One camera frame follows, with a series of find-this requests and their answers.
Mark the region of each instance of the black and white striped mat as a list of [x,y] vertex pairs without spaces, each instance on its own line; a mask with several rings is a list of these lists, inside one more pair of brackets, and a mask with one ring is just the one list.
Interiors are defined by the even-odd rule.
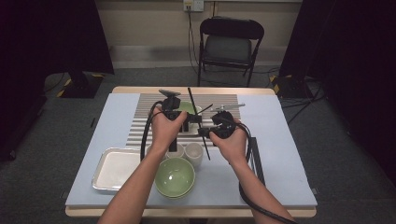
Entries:
[[[191,101],[188,94],[179,95],[181,101]],[[149,110],[152,105],[157,101],[163,101],[165,97],[161,94],[140,94],[139,101],[137,103],[136,111],[134,113],[134,119],[131,125],[131,129],[128,134],[128,139],[126,146],[131,148],[140,148],[143,131],[145,129],[146,120],[148,118]],[[202,109],[213,104],[212,108],[217,108],[222,105],[237,105],[238,100],[236,94],[197,94],[193,96],[195,105],[200,106]],[[228,110],[233,115],[234,118],[240,119],[239,108]],[[203,113],[203,126],[213,126],[211,117],[215,115],[216,112],[210,112],[210,109]],[[180,133],[177,137],[177,142],[183,146],[188,143],[197,142],[204,145],[202,137],[198,136],[198,124],[192,124],[193,127],[190,128],[188,133]],[[151,144],[152,133],[151,130],[148,132],[148,139],[146,146]],[[208,147],[213,147],[213,143],[210,139],[206,139],[206,144]]]

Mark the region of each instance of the rectangular tray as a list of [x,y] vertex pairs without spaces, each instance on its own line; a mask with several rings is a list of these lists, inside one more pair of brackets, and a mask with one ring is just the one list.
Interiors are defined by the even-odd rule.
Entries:
[[106,149],[92,178],[92,186],[100,190],[119,190],[140,163],[140,150]]

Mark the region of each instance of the hand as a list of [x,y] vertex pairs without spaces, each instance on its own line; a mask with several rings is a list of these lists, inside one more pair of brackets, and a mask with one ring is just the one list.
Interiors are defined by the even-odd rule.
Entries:
[[166,150],[177,137],[178,131],[187,117],[187,112],[182,111],[175,120],[170,120],[156,107],[153,116],[151,125],[152,147],[160,147]]
[[[240,123],[239,119],[234,119],[236,123]],[[215,133],[209,133],[210,140],[219,147],[221,155],[231,165],[238,162],[246,162],[245,153],[247,147],[247,136],[243,130],[236,128],[233,134],[226,138],[221,139]]]

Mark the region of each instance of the wall baseboard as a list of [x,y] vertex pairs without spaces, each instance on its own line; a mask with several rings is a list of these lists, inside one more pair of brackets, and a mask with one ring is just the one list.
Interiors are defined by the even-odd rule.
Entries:
[[[286,46],[260,48],[256,65],[281,65],[286,48]],[[111,46],[109,52],[115,69],[184,67],[191,66],[191,63],[197,66],[193,49],[189,51],[188,47],[184,46]],[[196,61],[198,61],[198,53],[196,48]]]

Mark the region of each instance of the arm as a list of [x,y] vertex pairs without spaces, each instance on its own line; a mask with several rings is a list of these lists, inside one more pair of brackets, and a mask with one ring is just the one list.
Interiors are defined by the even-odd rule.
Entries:
[[[159,112],[160,110],[155,108],[153,114]],[[154,117],[151,126],[153,142],[148,155],[113,197],[98,223],[140,222],[162,157],[177,137],[178,130],[186,117],[186,112],[182,112],[174,121],[167,119],[164,114]]]
[[[230,163],[247,197],[255,204],[284,218],[293,220],[288,210],[271,194],[254,175],[245,158],[247,137],[241,129],[236,129],[227,139],[220,139],[210,133],[210,139],[220,149],[221,155]],[[280,223],[277,220],[251,209],[256,223]]]

